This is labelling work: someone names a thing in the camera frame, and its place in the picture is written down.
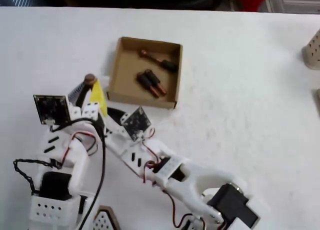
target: white tabletop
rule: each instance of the white tabletop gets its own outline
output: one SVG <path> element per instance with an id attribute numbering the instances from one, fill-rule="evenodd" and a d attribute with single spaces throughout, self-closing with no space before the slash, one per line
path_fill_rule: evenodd
<path id="1" fill-rule="evenodd" d="M 118 38 L 127 36 L 183 45 L 177 108 L 144 108 L 155 137 L 247 180 L 278 229 L 318 229 L 320 119 L 312 91 L 320 71 L 305 67 L 301 48 L 319 22 L 320 15 L 0 8 L 0 228 L 26 229 L 30 188 L 12 161 L 34 157 L 45 129 L 33 94 L 67 94 L 87 73 L 107 75 Z M 173 229 L 169 198 L 107 155 L 100 198 L 122 229 Z M 85 189 L 95 192 L 101 156 L 92 162 Z M 186 211 L 178 205 L 179 217 Z"/>

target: black cable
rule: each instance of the black cable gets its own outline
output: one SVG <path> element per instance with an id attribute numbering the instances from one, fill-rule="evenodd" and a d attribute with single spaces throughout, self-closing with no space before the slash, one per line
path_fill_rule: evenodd
<path id="1" fill-rule="evenodd" d="M 94 148 L 94 146 L 95 146 L 95 144 L 96 144 L 96 142 L 97 142 L 96 138 L 93 138 L 93 139 L 94 139 L 94 140 L 93 140 L 93 143 L 92 143 L 91 146 L 86 150 L 87 153 L 88 153 L 91 149 Z"/>
<path id="2" fill-rule="evenodd" d="M 92 156 L 93 154 L 95 154 L 96 152 L 98 152 L 98 144 L 96 145 L 96 148 L 95 148 L 94 152 L 89 153 L 88 156 L 90 157 L 90 156 Z"/>
<path id="3" fill-rule="evenodd" d="M 25 174 L 23 171 L 20 170 L 20 168 L 18 167 L 18 163 L 35 163 L 35 164 L 42 164 L 46 167 L 56 167 L 54 164 L 50 163 L 50 162 L 46 162 L 46 161 L 41 161 L 41 160 L 37 160 L 37 159 L 16 159 L 13 161 L 13 166 L 14 166 L 14 170 L 16 172 L 18 172 L 19 174 L 21 174 L 30 184 L 30 188 L 31 188 L 31 195 L 37 194 L 39 192 L 39 190 L 36 190 L 35 185 L 34 185 L 34 181 L 32 180 L 32 177 L 28 176 L 27 174 Z"/>
<path id="4" fill-rule="evenodd" d="M 88 122 L 91 122 L 94 129 L 96 130 L 96 132 L 98 133 L 101 141 L 102 141 L 102 173 L 101 173 L 101 179 L 100 179 L 100 182 L 99 182 L 99 185 L 98 185 L 98 188 L 96 190 L 96 193 L 94 195 L 94 198 L 93 198 L 93 201 L 88 209 L 88 212 L 86 213 L 86 215 L 84 216 L 82 222 L 81 222 L 81 225 L 79 227 L 79 230 L 81 230 L 85 223 L 86 223 L 86 220 L 87 218 L 89 217 L 90 215 L 90 212 L 92 211 L 92 208 L 94 207 L 96 201 L 97 201 L 97 198 L 98 198 L 98 195 L 100 193 L 100 190 L 102 188 L 102 185 L 104 183 L 104 178 L 105 178 L 105 170 L 106 170 L 106 142 L 105 142 L 105 136 L 104 136 L 104 130 L 99 126 L 99 124 L 97 123 L 97 121 L 95 120 L 92 120 L 91 118 L 87 118 L 87 117 L 84 117 L 84 118 L 78 118 L 78 119 L 75 119 L 75 120 L 72 120 L 68 123 L 65 123 L 65 124 L 62 124 L 60 126 L 58 126 L 57 128 L 55 129 L 50 129 L 51 132 L 56 132 L 56 131 L 60 131 L 68 126 L 71 126 L 72 124 L 75 124 L 75 123 L 78 123 L 78 122 L 82 122 L 82 121 L 88 121 Z"/>

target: white robotic arm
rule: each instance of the white robotic arm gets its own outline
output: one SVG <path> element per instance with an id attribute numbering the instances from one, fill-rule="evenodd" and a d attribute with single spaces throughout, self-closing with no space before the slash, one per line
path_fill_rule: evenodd
<path id="1" fill-rule="evenodd" d="M 99 207 L 97 198 L 105 173 L 106 149 L 143 182 L 151 181 L 169 195 L 173 205 L 173 198 L 184 203 L 190 213 L 185 215 L 188 221 L 181 228 L 183 230 L 273 229 L 269 225 L 270 219 L 265 217 L 264 207 L 257 198 L 246 194 L 246 184 L 241 179 L 219 169 L 196 165 L 175 154 L 161 141 L 147 136 L 151 123 L 141 107 L 133 114 L 108 108 L 108 115 L 117 126 L 107 129 L 102 117 L 106 108 L 103 94 L 103 101 L 91 100 L 82 107 L 87 91 L 92 89 L 93 85 L 88 85 L 91 83 L 85 80 L 68 98 L 34 96 L 41 122 L 51 127 L 41 144 L 38 160 L 33 160 L 44 165 L 38 168 L 34 179 L 36 193 L 32 193 L 30 230 L 94 228 L 93 221 Z M 92 95 L 101 96 L 101 90 L 97 94 L 94 89 Z M 97 140 L 93 145 L 97 144 L 97 150 L 98 146 L 99 149 L 102 147 L 103 153 L 102 175 L 95 194 L 81 192 L 90 162 L 88 150 L 93 146 L 88 148 L 92 144 L 90 139 Z M 18 172 L 30 182 L 30 177 L 20 170 Z M 58 186 L 57 191 L 51 191 L 53 186 Z M 215 191 L 204 196 L 208 189 Z M 180 228 L 182 221 L 181 224 L 173 221 L 173 224 Z"/>
<path id="2" fill-rule="evenodd" d="M 125 125 L 131 118 L 124 114 L 120 123 Z M 188 229 L 203 229 L 203 221 L 213 230 L 272 229 L 262 218 L 260 202 L 244 195 L 243 180 L 219 169 L 196 165 L 176 155 L 161 141 L 143 134 L 133 142 L 123 126 L 108 131 L 105 143 L 137 176 L 184 203 L 194 216 Z M 203 197 L 208 189 L 217 190 L 215 197 Z"/>

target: cardboard box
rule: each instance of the cardboard box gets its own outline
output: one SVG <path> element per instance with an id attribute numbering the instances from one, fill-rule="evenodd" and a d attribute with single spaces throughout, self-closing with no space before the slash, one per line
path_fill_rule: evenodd
<path id="1" fill-rule="evenodd" d="M 159 59 L 178 65 L 177 72 L 169 72 L 153 61 L 141 57 L 139 50 L 147 50 Z M 121 37 L 118 41 L 113 72 L 107 91 L 110 101 L 174 109 L 178 101 L 183 47 L 180 44 Z M 167 90 L 165 96 L 155 98 L 136 80 L 137 73 L 151 69 Z"/>

